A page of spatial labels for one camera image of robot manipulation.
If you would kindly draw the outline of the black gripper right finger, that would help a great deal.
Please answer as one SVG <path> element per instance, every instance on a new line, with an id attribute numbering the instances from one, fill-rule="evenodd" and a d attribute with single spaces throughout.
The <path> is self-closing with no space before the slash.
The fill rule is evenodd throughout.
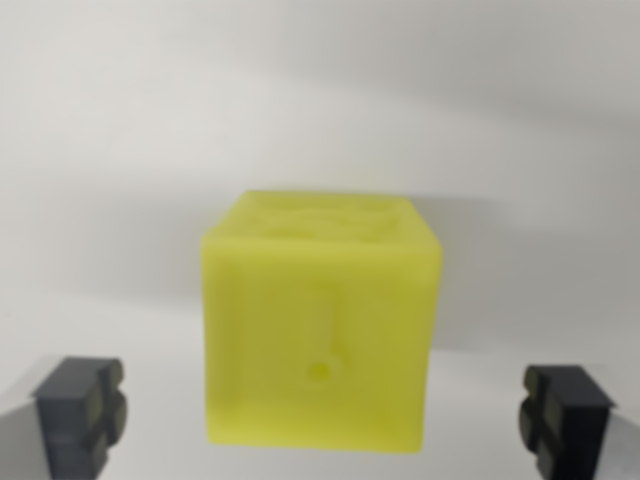
<path id="1" fill-rule="evenodd" d="M 518 412 L 543 479 L 639 477 L 639 370 L 622 364 L 532 364 Z"/>

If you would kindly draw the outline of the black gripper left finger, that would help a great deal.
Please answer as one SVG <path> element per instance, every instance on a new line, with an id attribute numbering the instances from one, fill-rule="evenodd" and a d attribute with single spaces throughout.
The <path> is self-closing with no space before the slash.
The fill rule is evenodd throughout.
<path id="1" fill-rule="evenodd" d="M 128 416 L 115 357 L 46 355 L 1 391 L 3 479 L 97 479 Z"/>

